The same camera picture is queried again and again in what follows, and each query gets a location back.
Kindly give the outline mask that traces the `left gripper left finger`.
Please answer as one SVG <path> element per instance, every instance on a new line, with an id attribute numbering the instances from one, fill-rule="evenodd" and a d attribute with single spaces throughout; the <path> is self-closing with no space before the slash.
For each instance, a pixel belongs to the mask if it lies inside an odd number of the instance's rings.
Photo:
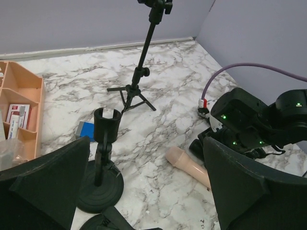
<path id="1" fill-rule="evenodd" d="M 2 230 L 69 230 L 88 164 L 90 140 L 64 147 L 0 173 Z"/>

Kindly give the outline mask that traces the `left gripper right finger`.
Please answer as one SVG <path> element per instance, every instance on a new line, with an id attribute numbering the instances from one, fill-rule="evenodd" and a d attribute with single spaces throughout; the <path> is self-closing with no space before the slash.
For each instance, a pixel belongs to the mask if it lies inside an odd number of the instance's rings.
<path id="1" fill-rule="evenodd" d="M 305 230 L 307 180 L 226 147 L 203 141 L 220 228 L 223 230 Z"/>

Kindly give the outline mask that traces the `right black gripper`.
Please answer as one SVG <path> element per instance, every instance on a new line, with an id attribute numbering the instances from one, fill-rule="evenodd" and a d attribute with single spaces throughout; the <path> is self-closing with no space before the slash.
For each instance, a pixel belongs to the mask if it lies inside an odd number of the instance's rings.
<path id="1" fill-rule="evenodd" d="M 265 158 L 266 128 L 273 115 L 273 106 L 242 88 L 234 88 L 214 104 L 211 115 L 222 123 L 222 128 L 210 131 L 210 137 L 249 158 Z"/>

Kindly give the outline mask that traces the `black tripod mic stand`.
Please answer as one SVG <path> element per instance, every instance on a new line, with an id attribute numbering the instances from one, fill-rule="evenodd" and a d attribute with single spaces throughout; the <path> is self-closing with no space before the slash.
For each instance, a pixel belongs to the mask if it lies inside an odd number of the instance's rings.
<path id="1" fill-rule="evenodd" d="M 144 4 L 151 8 L 149 13 L 149 30 L 144 42 L 142 53 L 138 66 L 135 68 L 131 84 L 125 87 L 108 88 L 108 92 L 120 92 L 120 96 L 124 105 L 121 113 L 125 113 L 128 110 L 134 109 L 142 104 L 148 105 L 153 111 L 156 108 L 142 95 L 139 88 L 139 82 L 142 77 L 148 77 L 150 70 L 148 67 L 144 67 L 144 61 L 148 52 L 148 48 L 155 30 L 155 27 L 162 21 L 164 14 L 170 14 L 173 7 L 172 0 L 140 0 L 139 4 Z"/>

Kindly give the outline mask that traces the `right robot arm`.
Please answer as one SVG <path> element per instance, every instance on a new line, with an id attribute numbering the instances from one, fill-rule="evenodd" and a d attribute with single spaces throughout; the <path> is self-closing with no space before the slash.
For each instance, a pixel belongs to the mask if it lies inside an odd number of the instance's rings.
<path id="1" fill-rule="evenodd" d="M 280 154 L 283 147 L 307 139 L 307 91 L 290 90 L 282 93 L 271 105 L 241 88 L 221 96 L 211 115 L 222 124 L 209 137 L 234 151 L 251 158 L 263 158 L 253 153 L 266 146 Z"/>

